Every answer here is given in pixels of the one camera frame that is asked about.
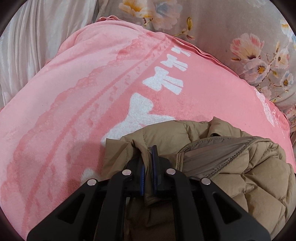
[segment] pink blanket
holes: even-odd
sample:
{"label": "pink blanket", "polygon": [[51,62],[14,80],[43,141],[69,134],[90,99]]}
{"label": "pink blanket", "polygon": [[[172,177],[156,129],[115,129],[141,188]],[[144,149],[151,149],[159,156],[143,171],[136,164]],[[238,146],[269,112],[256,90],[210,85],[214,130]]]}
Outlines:
{"label": "pink blanket", "polygon": [[285,116],[234,72],[179,39],[102,18],[71,35],[0,112],[0,205],[26,238],[100,178],[106,138],[213,116],[279,143],[295,168]]}

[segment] white print on pink blanket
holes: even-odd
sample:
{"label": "white print on pink blanket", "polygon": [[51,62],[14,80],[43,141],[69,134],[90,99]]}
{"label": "white print on pink blanket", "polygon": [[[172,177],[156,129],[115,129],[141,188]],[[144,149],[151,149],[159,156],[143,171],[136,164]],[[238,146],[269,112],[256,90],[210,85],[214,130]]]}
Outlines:
{"label": "white print on pink blanket", "polygon": [[106,138],[172,119],[216,116],[279,143],[295,167],[289,123],[264,103],[274,126],[254,88],[196,47],[123,21],[88,25],[0,112],[0,206],[26,239],[81,183],[100,179]]}

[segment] khaki puffer jacket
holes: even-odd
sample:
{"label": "khaki puffer jacket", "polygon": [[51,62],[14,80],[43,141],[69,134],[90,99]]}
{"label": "khaki puffer jacket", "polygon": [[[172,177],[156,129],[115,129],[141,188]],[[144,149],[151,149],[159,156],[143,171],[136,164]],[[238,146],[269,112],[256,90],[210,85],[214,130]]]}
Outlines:
{"label": "khaki puffer jacket", "polygon": [[296,205],[296,182],[284,150],[218,118],[168,121],[146,126],[120,140],[106,140],[102,178],[111,178],[135,155],[145,165],[145,194],[126,208],[125,240],[175,240],[170,200],[153,196],[151,146],[191,178],[208,177],[261,223],[274,238]]}

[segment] round metal rivet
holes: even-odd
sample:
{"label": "round metal rivet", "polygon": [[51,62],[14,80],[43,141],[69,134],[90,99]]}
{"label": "round metal rivet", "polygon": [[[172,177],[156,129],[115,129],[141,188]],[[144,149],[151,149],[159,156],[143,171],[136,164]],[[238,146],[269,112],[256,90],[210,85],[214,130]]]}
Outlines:
{"label": "round metal rivet", "polygon": [[122,171],[122,175],[129,176],[131,174],[131,170],[125,169]]}
{"label": "round metal rivet", "polygon": [[167,174],[169,174],[169,175],[174,175],[174,174],[176,173],[176,170],[173,169],[173,168],[169,168],[169,169],[166,170],[166,172],[167,172]]}
{"label": "round metal rivet", "polygon": [[202,184],[209,185],[210,183],[211,183],[211,180],[210,179],[208,179],[208,178],[203,178],[202,179]]}
{"label": "round metal rivet", "polygon": [[89,179],[89,180],[87,181],[87,185],[89,185],[89,186],[94,186],[94,185],[96,185],[96,179]]}

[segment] floral fabric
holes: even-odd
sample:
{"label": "floral fabric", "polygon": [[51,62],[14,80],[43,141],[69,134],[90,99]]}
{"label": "floral fabric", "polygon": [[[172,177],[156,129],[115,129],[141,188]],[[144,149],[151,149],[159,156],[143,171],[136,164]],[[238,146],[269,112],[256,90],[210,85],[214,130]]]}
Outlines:
{"label": "floral fabric", "polygon": [[116,15],[184,39],[264,94],[296,130],[296,36],[269,0],[100,0]]}

